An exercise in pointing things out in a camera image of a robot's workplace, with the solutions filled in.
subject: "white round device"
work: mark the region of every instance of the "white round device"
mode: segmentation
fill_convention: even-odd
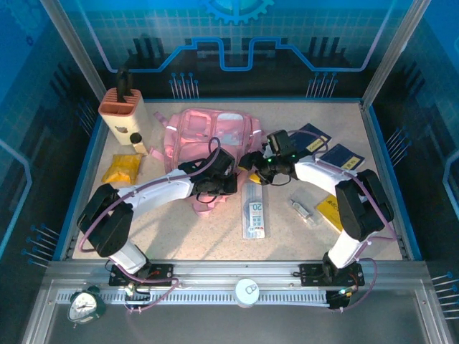
[[[237,304],[242,308],[252,307],[260,297],[260,289],[258,289],[255,281],[244,278],[241,279],[235,288],[235,299]]]

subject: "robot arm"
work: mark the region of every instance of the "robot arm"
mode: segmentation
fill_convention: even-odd
[[[284,130],[269,134],[268,143],[268,154],[254,152],[241,160],[243,168],[250,170],[255,167],[255,175],[251,176],[253,181],[269,185],[276,174],[286,174],[312,183],[336,196],[338,200],[344,230],[334,246],[323,256],[322,265],[327,282],[332,282],[334,277],[355,261],[365,241],[384,228],[375,209],[350,176],[364,184],[385,219],[391,221],[394,214],[384,189],[373,171],[345,171],[314,158],[306,150],[298,152]]]
[[[129,274],[143,276],[149,271],[149,261],[142,251],[128,240],[131,222],[147,211],[154,210],[170,201],[185,199],[200,193],[210,196],[230,195],[237,192],[237,174],[234,173],[234,158],[219,149],[217,157],[211,160],[217,150],[207,159],[182,163],[164,177],[149,181],[150,187],[131,186],[114,189],[110,184],[100,186],[81,213],[77,225],[83,234],[108,207],[125,195],[132,193],[100,220],[87,238],[101,257],[113,260]],[[199,174],[196,165],[206,166]]]

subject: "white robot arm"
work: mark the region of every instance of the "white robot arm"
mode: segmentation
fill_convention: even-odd
[[[355,262],[368,238],[377,235],[384,228],[378,213],[354,178],[364,184],[384,218],[391,221],[394,214],[384,189],[373,171],[346,171],[320,161],[306,150],[298,152],[285,130],[269,134],[268,143],[268,154],[254,152],[243,157],[240,163],[247,170],[255,167],[255,174],[251,176],[253,181],[269,185],[275,175],[286,174],[316,185],[338,199],[344,230],[323,257],[323,272],[328,281],[332,282],[336,275]]]

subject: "test strip package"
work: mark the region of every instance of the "test strip package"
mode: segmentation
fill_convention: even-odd
[[[242,237],[244,239],[265,237],[262,186],[252,181],[242,186]]]

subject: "plastic package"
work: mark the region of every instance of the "plastic package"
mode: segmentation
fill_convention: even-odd
[[[304,188],[299,188],[290,196],[288,203],[292,210],[309,226],[317,225],[318,215],[311,206],[315,198]]]
[[[244,239],[265,237],[262,186],[253,182],[247,182],[242,186],[242,237]]]
[[[142,154],[115,154],[112,164],[102,177],[102,182],[113,183],[116,181],[125,181],[135,184],[141,159]]]

